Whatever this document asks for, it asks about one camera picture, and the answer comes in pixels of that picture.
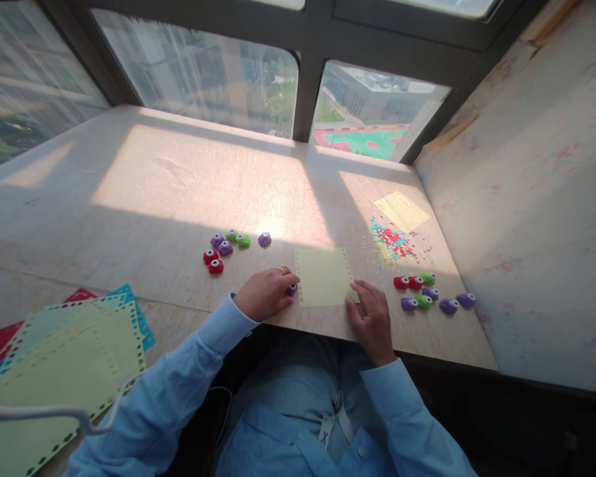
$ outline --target yellow paper sheet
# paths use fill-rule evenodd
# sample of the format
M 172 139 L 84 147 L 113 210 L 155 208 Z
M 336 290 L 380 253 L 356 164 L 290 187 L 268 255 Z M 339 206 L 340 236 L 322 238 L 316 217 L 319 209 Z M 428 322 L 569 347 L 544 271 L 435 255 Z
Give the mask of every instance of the yellow paper sheet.
M 332 250 L 294 250 L 298 284 L 298 302 L 302 308 L 343 305 L 347 296 L 359 303 L 344 248 Z
M 12 343 L 12 352 L 0 370 L 0 386 L 9 379 L 11 372 L 20 367 L 30 366 L 50 349 L 57 348 L 69 336 L 78 333 L 92 324 L 100 316 L 123 305 L 126 294 L 112 295 L 61 303 L 46 307 L 40 313 L 27 317 L 24 325 Z M 57 341 L 55 345 L 48 341 Z
M 135 301 L 102 316 L 95 326 L 119 369 L 119 386 L 146 368 L 144 337 L 137 324 Z
M 374 204 L 403 232 L 415 230 L 430 218 L 400 191 L 382 197 Z
M 22 369 L 36 364 L 49 352 L 60 348 L 64 343 L 90 327 L 95 327 L 98 330 L 102 345 L 111 352 L 113 361 L 117 365 L 118 385 L 121 386 L 127 379 L 143 371 L 145 367 L 143 336 L 137 325 L 136 302 L 124 304 L 125 297 L 124 294 L 120 300 L 107 301 L 106 306 L 102 306 L 103 303 L 98 303 L 95 300 L 81 306 L 79 311 L 32 347 L 9 370 L 9 373 L 3 376 L 0 384 L 7 382 Z
M 76 405 L 97 415 L 117 392 L 114 367 L 98 330 L 90 327 L 4 383 L 0 405 Z M 77 428 L 69 417 L 0 422 L 0 477 L 32 475 Z

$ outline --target glass pane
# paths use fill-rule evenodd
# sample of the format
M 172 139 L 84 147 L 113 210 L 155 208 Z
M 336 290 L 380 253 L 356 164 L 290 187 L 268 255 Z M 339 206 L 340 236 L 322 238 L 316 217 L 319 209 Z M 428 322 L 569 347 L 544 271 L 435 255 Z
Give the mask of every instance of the glass pane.
M 36 3 L 0 2 L 0 164 L 107 109 Z
M 283 7 L 289 10 L 302 10 L 305 6 L 305 0 L 252 0 L 259 3 L 267 3 L 275 7 Z
M 405 76 L 328 61 L 311 142 L 398 162 L 449 90 Z
M 390 0 L 408 3 L 430 10 L 450 13 L 458 17 L 482 19 L 488 16 L 497 0 Z
M 145 106 L 291 138 L 298 65 L 290 53 L 105 10 L 93 16 Z

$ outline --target right hand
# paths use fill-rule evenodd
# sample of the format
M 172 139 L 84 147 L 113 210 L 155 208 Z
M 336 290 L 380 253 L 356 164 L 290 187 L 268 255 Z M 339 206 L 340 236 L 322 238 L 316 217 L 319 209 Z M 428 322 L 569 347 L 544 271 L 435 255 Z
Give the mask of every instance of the right hand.
M 355 302 L 351 298 L 346 299 L 351 328 L 376 368 L 392 363 L 397 357 L 393 352 L 391 317 L 386 295 L 364 280 L 354 280 L 351 288 L 358 292 L 360 302 L 366 310 L 366 316 L 362 316 Z
M 234 296 L 234 304 L 254 321 L 263 321 L 287 308 L 293 298 L 285 295 L 287 287 L 299 283 L 298 275 L 292 273 L 288 266 L 270 268 L 255 273 Z

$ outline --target green paper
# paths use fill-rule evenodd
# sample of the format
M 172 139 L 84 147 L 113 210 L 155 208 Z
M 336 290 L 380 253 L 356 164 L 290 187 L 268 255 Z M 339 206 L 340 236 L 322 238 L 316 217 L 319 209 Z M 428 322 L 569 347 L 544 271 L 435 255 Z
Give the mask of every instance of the green paper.
M 126 293 L 122 293 L 110 297 L 51 305 L 45 307 L 40 313 L 29 315 L 10 342 L 13 352 L 9 353 L 0 371 L 0 386 L 9 379 L 9 374 L 13 370 L 35 362 L 40 353 L 48 349 L 47 341 L 66 340 L 67 333 L 74 332 L 73 326 L 83 330 L 92 322 L 93 316 L 98 317 L 119 308 L 125 300 Z
M 0 387 L 0 405 L 76 405 L 94 416 L 112 402 L 119 373 L 97 327 L 47 351 Z M 0 422 L 0 477 L 31 475 L 76 436 L 77 428 L 69 417 Z
M 118 386 L 146 369 L 144 337 L 137 323 L 135 301 L 102 316 L 95 326 L 119 369 Z

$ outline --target shirt sleeve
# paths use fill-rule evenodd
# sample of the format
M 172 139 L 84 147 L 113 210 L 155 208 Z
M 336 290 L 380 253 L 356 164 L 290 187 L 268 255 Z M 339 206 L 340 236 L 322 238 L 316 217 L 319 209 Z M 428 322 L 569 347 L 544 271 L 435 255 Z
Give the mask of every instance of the shirt sleeve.
M 360 375 L 384 422 L 398 475 L 476 475 L 459 444 L 428 412 L 400 359 Z
M 86 437 L 71 455 L 65 476 L 142 477 L 168 469 L 179 434 L 203 403 L 225 355 L 259 325 L 232 297 L 148 369 L 122 399 L 113 426 Z

